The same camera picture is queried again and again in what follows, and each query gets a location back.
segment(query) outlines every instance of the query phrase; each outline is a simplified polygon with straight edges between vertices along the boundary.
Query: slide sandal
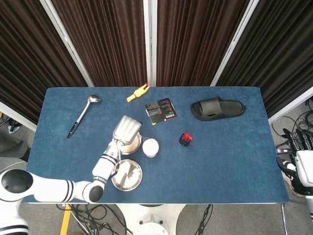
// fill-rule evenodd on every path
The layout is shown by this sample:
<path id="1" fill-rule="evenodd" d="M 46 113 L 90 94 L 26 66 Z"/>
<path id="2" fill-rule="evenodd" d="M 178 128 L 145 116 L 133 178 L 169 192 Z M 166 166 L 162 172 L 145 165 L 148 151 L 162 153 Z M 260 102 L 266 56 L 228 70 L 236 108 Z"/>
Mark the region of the slide sandal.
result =
<path id="1" fill-rule="evenodd" d="M 217 120 L 243 114 L 246 107 L 236 100 L 222 100 L 219 96 L 190 105 L 192 114 L 200 120 Z"/>

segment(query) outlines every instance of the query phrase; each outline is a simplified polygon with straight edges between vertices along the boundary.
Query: stainless steel bowl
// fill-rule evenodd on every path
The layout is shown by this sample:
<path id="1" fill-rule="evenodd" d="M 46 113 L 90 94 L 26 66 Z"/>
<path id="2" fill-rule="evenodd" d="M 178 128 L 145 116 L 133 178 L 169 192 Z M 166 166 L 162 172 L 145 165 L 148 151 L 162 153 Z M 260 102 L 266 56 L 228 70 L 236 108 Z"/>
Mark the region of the stainless steel bowl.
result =
<path id="1" fill-rule="evenodd" d="M 140 145 L 141 145 L 141 135 L 138 132 L 133 142 L 130 145 L 124 146 L 123 155 L 129 155 L 136 152 L 139 149 Z"/>
<path id="2" fill-rule="evenodd" d="M 142 169 L 133 160 L 122 160 L 117 174 L 112 177 L 112 183 L 121 191 L 131 191 L 135 189 L 142 180 Z"/>

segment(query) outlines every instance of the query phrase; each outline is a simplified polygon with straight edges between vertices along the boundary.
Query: yellow toy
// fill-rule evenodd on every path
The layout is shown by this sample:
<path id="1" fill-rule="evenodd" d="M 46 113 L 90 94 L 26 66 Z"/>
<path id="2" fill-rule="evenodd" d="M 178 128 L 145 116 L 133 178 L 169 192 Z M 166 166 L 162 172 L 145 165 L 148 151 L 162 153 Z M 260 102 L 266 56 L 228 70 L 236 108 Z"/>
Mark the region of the yellow toy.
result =
<path id="1" fill-rule="evenodd" d="M 141 97 L 143 94 L 145 94 L 148 91 L 149 88 L 150 88 L 150 86 L 148 85 L 148 83 L 145 83 L 142 87 L 139 87 L 134 92 L 134 94 L 132 94 L 130 97 L 127 97 L 126 101 L 131 102 L 133 99 Z"/>

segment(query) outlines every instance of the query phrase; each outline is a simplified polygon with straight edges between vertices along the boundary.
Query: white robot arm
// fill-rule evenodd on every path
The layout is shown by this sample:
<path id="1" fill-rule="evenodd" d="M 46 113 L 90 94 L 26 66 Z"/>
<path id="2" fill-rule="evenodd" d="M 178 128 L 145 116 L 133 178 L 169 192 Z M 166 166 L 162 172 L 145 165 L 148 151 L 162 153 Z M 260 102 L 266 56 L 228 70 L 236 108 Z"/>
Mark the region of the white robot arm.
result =
<path id="1" fill-rule="evenodd" d="M 92 170 L 93 182 L 48 179 L 20 169 L 0 175 L 0 235 L 27 235 L 27 222 L 18 210 L 23 198 L 33 195 L 39 202 L 66 203 L 73 198 L 98 202 L 113 169 L 120 161 L 125 145 L 132 143 L 141 123 L 123 116 L 113 132 L 113 139 Z"/>
<path id="2" fill-rule="evenodd" d="M 313 133 L 296 129 L 301 140 L 301 144 L 299 144 L 293 133 L 287 129 L 283 129 L 283 131 L 290 141 L 291 163 L 294 165 L 294 170 L 285 168 L 283 160 L 279 157 L 277 157 L 277 163 L 284 173 L 292 177 L 291 183 L 294 190 L 305 195 L 313 222 Z"/>

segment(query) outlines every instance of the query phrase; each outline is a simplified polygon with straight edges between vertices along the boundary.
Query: white container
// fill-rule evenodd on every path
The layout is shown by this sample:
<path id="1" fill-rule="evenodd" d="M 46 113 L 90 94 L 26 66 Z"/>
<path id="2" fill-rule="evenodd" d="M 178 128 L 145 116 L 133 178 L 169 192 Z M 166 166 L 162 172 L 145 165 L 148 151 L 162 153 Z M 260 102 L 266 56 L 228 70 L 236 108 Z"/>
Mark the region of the white container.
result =
<path id="1" fill-rule="evenodd" d="M 143 152 L 149 158 L 153 158 L 158 152 L 158 143 L 155 139 L 147 139 L 142 145 Z"/>

